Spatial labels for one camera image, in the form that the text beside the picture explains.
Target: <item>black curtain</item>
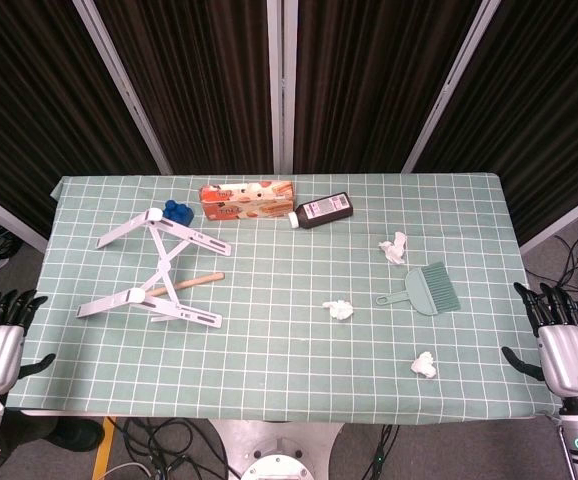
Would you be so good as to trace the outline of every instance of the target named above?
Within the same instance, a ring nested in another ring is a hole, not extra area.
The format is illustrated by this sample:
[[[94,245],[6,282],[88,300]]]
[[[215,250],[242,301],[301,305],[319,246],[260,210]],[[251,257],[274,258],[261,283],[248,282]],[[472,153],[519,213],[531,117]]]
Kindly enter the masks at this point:
[[[175,173],[273,172],[264,0],[96,3]]]
[[[399,172],[479,4],[301,0],[294,172]]]
[[[416,172],[493,172],[524,243],[578,205],[578,1],[505,0]]]
[[[0,0],[0,205],[48,236],[63,175],[157,168],[70,1]]]

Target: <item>wooden handle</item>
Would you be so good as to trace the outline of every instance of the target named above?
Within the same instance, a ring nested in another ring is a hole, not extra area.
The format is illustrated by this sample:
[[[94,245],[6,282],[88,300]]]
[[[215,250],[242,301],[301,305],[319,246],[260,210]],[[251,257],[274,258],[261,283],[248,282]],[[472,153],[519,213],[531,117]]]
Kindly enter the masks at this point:
[[[210,275],[204,275],[202,277],[192,278],[191,280],[184,280],[182,282],[174,283],[173,288],[175,290],[182,290],[183,288],[194,287],[196,285],[202,285],[203,283],[215,282],[216,280],[222,280],[225,278],[225,274],[223,272],[216,272]],[[167,293],[166,287],[154,288],[153,290],[149,290],[147,295],[150,297],[159,297],[160,295],[164,295]]]

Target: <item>white bottle cap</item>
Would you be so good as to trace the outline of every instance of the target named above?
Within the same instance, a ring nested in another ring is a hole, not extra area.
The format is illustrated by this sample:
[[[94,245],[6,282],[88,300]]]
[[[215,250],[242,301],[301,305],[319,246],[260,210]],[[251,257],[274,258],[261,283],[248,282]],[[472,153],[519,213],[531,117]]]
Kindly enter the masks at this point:
[[[289,212],[287,214],[287,217],[289,217],[289,223],[291,223],[291,228],[298,228],[300,226],[300,224],[298,223],[298,215],[296,215],[296,212]]]

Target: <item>food package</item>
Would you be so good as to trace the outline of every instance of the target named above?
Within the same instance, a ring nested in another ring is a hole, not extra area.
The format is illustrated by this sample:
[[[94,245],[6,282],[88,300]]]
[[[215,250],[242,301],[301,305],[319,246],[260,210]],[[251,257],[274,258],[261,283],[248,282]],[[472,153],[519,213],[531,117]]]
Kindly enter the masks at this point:
[[[269,180],[227,185],[205,185],[200,204],[209,220],[280,217],[293,211],[293,184]]]

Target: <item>foldable stand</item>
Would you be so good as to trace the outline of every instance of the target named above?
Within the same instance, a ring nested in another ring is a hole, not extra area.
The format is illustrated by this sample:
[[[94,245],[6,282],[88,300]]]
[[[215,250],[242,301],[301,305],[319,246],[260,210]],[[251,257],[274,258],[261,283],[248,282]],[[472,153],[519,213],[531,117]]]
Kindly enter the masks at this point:
[[[114,295],[80,305],[76,316],[86,317],[94,313],[111,310],[120,305],[134,305],[162,315],[152,318],[152,322],[181,318],[189,320],[190,322],[219,328],[220,325],[222,325],[221,315],[187,307],[180,303],[173,282],[169,278],[169,271],[171,270],[171,259],[191,243],[225,256],[231,255],[231,245],[208,235],[203,235],[191,228],[163,219],[161,210],[150,208],[145,213],[138,215],[127,223],[120,225],[118,228],[100,237],[96,248],[102,248],[117,238],[143,226],[149,229],[153,241],[156,244],[158,256],[160,257],[157,265],[158,271],[149,278],[149,280],[140,285],[140,287],[123,290]],[[174,235],[182,241],[167,253],[158,230]],[[159,279],[162,279],[164,282],[170,300],[147,295],[147,290],[151,289]]]

